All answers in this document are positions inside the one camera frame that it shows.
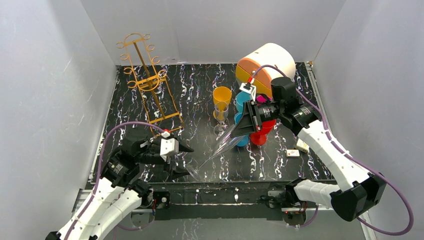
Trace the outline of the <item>red plastic wine glass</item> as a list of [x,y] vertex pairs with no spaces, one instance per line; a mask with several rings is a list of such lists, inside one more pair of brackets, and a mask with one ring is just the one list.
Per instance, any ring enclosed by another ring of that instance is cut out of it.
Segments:
[[274,128],[276,120],[264,121],[260,131],[250,135],[250,141],[257,146],[262,146],[267,141],[267,134]]

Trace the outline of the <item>magenta plastic wine glass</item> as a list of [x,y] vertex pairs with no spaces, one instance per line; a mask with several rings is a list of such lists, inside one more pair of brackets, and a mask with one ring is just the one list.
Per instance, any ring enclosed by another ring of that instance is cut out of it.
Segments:
[[267,101],[266,97],[263,97],[262,95],[257,95],[256,96],[256,102],[258,103],[265,103]]

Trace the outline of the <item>light blue plastic wine glass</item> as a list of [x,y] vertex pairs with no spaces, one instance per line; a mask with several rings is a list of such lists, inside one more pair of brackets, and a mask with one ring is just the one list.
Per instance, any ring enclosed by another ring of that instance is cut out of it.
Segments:
[[251,100],[250,94],[244,91],[240,91],[235,98],[235,105],[236,105],[237,112],[242,113],[244,108],[244,102],[250,101],[250,100]]

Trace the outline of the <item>clear wine glass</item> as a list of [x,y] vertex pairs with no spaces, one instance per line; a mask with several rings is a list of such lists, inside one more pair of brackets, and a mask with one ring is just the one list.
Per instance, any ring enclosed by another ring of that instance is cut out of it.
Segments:
[[200,169],[208,162],[213,160],[216,157],[219,157],[223,155],[224,153],[231,150],[233,147],[235,147],[244,137],[247,135],[240,135],[236,137],[232,137],[232,132],[236,128],[235,124],[232,124],[228,129],[226,129],[220,137],[217,139],[216,145],[213,147],[211,154],[208,156],[208,158],[199,166],[191,166],[188,165],[186,167],[186,170],[189,172],[189,174],[195,178],[196,180],[200,181]]
[[229,106],[225,101],[219,101],[214,106],[214,118],[217,121],[217,125],[213,131],[217,136],[220,136],[226,130],[226,120],[228,118]]

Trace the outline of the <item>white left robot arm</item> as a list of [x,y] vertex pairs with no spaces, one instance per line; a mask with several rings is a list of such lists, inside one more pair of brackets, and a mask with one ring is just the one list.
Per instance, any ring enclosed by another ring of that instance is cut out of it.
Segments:
[[171,164],[171,157],[192,153],[191,148],[174,134],[165,132],[151,139],[147,135],[124,138],[102,168],[96,186],[58,231],[48,233],[48,240],[102,240],[132,210],[141,206],[155,208],[154,190],[139,179],[141,165],[162,165],[172,179],[188,171]]

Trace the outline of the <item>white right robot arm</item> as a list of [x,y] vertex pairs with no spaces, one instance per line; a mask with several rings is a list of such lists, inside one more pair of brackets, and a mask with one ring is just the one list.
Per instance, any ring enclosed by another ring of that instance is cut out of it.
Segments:
[[332,208],[347,222],[378,204],[386,182],[351,161],[346,150],[335,147],[336,141],[329,139],[318,108],[301,103],[295,83],[287,77],[275,78],[271,81],[271,92],[272,99],[266,102],[243,103],[241,118],[230,136],[258,133],[265,122],[280,120],[315,152],[336,180],[336,184],[328,184],[300,177],[286,184],[285,201],[315,202]]

